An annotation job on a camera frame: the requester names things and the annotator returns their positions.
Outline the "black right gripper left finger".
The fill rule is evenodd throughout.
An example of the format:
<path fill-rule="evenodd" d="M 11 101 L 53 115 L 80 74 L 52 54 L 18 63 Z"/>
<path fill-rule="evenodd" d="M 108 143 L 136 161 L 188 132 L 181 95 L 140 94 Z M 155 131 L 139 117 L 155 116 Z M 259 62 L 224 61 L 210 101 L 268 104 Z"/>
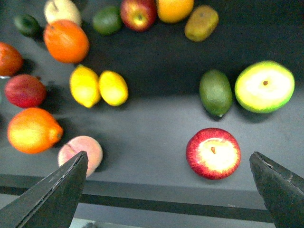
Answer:
<path fill-rule="evenodd" d="M 78 206 L 88 156 L 81 151 L 0 210 L 2 228 L 68 228 Z"/>

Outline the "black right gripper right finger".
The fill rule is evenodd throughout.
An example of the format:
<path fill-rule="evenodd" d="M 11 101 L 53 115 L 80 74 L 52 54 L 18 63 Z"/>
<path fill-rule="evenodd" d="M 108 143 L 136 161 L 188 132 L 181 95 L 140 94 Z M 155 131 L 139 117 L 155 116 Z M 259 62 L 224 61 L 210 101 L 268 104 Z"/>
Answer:
<path fill-rule="evenodd" d="M 304 179 L 265 155 L 249 159 L 258 193 L 277 228 L 304 226 Z"/>

